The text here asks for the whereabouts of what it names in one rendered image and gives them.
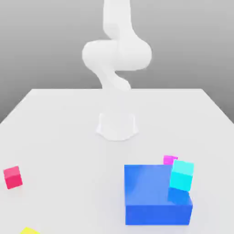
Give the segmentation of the small red cube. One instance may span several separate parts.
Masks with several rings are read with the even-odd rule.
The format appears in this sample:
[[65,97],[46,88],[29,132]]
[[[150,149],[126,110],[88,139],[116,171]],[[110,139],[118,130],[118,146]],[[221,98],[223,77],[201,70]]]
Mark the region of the small red cube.
[[6,182],[7,189],[12,189],[21,186],[22,178],[19,170],[19,166],[14,166],[3,170],[4,179]]

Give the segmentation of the small yellow cube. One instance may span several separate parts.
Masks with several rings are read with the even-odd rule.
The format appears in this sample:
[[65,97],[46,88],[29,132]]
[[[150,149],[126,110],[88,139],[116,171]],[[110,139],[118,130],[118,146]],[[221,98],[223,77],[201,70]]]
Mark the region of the small yellow cube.
[[20,234],[40,234],[40,232],[32,229],[32,228],[29,228],[29,227],[25,227],[21,232]]

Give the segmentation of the small magenta cube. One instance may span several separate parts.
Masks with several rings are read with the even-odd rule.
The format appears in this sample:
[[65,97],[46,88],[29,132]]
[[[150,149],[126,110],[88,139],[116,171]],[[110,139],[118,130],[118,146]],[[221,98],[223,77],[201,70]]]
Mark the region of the small magenta cube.
[[178,157],[172,155],[164,155],[163,157],[163,164],[164,165],[173,165],[174,160],[177,160]]

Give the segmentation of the large blue box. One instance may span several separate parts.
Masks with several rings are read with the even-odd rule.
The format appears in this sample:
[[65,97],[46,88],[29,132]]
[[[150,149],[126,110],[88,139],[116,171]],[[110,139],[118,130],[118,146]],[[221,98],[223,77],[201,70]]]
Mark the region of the large blue box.
[[126,225],[189,225],[187,191],[170,187],[171,165],[125,165]]

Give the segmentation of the small cyan cube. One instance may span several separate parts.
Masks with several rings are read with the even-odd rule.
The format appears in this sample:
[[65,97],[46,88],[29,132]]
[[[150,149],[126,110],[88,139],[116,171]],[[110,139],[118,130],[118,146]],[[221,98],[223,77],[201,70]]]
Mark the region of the small cyan cube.
[[171,170],[170,187],[189,192],[191,189],[194,164],[175,160]]

